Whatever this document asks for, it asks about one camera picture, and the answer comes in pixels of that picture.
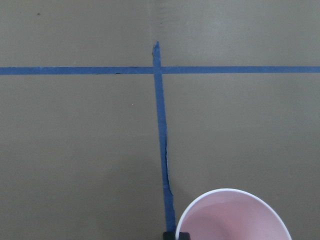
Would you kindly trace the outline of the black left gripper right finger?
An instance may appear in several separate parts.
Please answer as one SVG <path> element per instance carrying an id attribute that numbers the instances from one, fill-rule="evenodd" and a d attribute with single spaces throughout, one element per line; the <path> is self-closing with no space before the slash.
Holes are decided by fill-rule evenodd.
<path id="1" fill-rule="evenodd" d="M 190 234 L 188 232 L 179 232 L 178 240 L 190 240 Z"/>

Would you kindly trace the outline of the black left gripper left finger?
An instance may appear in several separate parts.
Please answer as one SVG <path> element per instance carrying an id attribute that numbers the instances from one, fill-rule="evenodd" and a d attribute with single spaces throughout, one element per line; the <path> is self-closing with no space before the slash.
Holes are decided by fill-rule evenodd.
<path id="1" fill-rule="evenodd" d="M 162 239 L 163 240 L 176 240 L 176 234 L 174 231 L 165 231 L 162 234 Z"/>

